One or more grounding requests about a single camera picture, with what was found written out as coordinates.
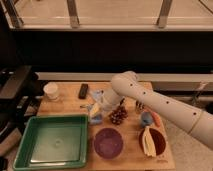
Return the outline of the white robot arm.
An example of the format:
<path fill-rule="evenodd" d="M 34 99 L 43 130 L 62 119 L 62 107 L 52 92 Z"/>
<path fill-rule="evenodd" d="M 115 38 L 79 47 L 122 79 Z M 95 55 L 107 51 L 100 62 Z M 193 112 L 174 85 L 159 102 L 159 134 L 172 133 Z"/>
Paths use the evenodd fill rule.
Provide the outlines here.
<path fill-rule="evenodd" d="M 112 77 L 110 88 L 94 104 L 90 115 L 94 117 L 98 112 L 114 110 L 124 97 L 142 102 L 213 150 L 213 115 L 143 87 L 133 71 Z"/>

